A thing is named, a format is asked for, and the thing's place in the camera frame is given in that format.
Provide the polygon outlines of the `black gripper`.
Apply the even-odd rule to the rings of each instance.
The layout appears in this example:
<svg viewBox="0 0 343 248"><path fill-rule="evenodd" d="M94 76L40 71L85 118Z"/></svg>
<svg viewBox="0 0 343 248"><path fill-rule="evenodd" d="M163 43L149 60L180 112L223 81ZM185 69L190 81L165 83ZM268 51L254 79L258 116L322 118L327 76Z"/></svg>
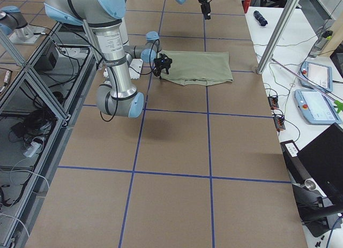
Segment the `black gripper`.
<svg viewBox="0 0 343 248"><path fill-rule="evenodd" d="M198 0L204 19L211 19L210 0Z"/></svg>
<svg viewBox="0 0 343 248"><path fill-rule="evenodd" d="M160 57L155 58L153 62L154 75L161 80L161 71L165 70L166 74L169 74L169 69L171 68L173 60L169 58L166 54L160 54Z"/></svg>

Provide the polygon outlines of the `silver blue background robot arm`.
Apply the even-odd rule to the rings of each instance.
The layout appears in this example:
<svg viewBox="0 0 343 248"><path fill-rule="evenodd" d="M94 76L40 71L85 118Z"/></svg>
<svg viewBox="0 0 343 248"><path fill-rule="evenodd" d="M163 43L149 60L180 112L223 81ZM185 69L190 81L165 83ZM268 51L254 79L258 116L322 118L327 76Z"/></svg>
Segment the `silver blue background robot arm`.
<svg viewBox="0 0 343 248"><path fill-rule="evenodd" d="M1 8L1 31L14 44L33 45L38 35L34 35L36 27L30 25L18 7L9 5Z"/></svg>

